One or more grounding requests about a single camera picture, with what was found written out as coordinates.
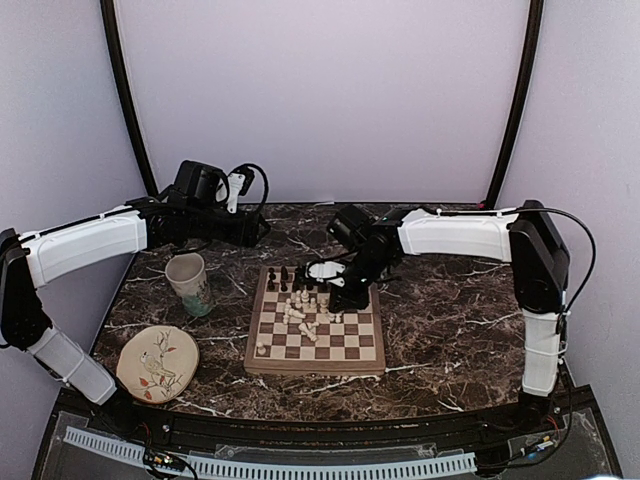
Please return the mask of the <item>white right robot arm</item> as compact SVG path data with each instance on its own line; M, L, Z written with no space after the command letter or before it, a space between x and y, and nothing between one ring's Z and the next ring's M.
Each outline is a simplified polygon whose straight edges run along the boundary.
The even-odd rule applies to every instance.
M511 410L510 424L530 434L547 420L549 405L542 397L552 393L557 381L570 254L541 203L530 200L498 211L393 209L379 218L347 205L327 230L352 256L309 271L330 284L333 312L365 308L371 285L405 258L469 256L509 266L514 299L525 320L521 390L529 395Z

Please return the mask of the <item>wooden chess board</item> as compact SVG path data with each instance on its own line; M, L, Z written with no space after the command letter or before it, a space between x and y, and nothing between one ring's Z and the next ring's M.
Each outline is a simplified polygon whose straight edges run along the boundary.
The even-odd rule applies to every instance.
M268 269L276 274L267 290ZM281 268L260 270L249 328L244 369L250 374L380 376L386 370L378 292L369 305L339 315L327 311L329 293L293 288L293 267L281 284ZM256 343L266 354L259 356Z

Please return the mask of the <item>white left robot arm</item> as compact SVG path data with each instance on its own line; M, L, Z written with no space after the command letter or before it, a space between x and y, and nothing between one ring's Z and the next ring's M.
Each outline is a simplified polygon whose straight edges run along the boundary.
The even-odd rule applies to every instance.
M270 193L265 170L242 163L230 172L183 161L172 184L155 196L45 230L1 234L1 346L32 356L75 388L120 436L141 427L140 412L115 376L70 338L46 312L41 294L59 292L114 259L171 245L223 242L255 246L269 227L262 211Z

